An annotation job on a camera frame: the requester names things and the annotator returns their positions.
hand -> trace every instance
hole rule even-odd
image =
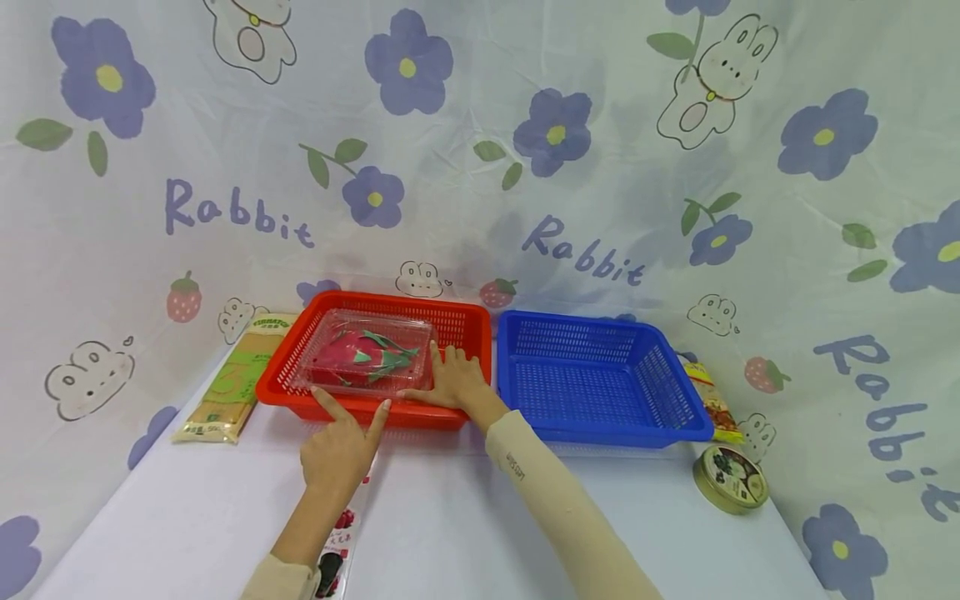
[[[370,429],[364,431],[333,396],[320,388],[314,388],[312,393],[333,422],[300,447],[303,480],[308,490],[341,492],[348,494],[346,500],[349,500],[370,472],[383,427],[390,416],[390,400],[380,404]]]
[[[487,384],[478,357],[467,360],[467,354],[453,346],[446,347],[444,354],[445,361],[437,343],[430,342],[433,390],[404,390],[403,397],[463,410],[486,435],[487,429],[510,410]]]

tin lid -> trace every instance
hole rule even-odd
[[[710,487],[733,504],[752,510],[770,497],[760,469],[733,448],[712,445],[704,451],[701,462]]]

blue plastic basket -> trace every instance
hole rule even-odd
[[[497,387],[542,440],[663,448],[705,442],[713,423],[660,330],[508,310]]]

snack package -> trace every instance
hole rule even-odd
[[[349,575],[353,547],[356,545],[357,529],[360,528],[360,515],[367,509],[367,499],[370,493],[370,476],[364,477],[363,483],[343,511],[337,523],[330,532],[324,544],[324,552],[320,555],[320,586],[317,588],[317,598],[343,598],[347,591],[347,576]]]
[[[173,442],[238,442],[256,405],[256,381],[297,316],[265,313],[253,319]]]
[[[298,366],[299,384],[336,395],[396,397],[429,382],[433,325],[350,310],[327,312],[311,336]]]
[[[707,369],[700,363],[691,363],[682,357],[680,362],[684,364],[686,376],[693,382],[693,387],[696,388],[697,394],[707,407],[707,413],[713,421],[713,439],[716,442],[743,444],[743,434],[737,428],[727,402],[720,396],[720,391],[717,390]]]

round tin can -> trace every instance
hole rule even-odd
[[[770,497],[760,469],[746,456],[724,445],[704,450],[693,463],[693,481],[713,506],[731,515],[746,515]]]

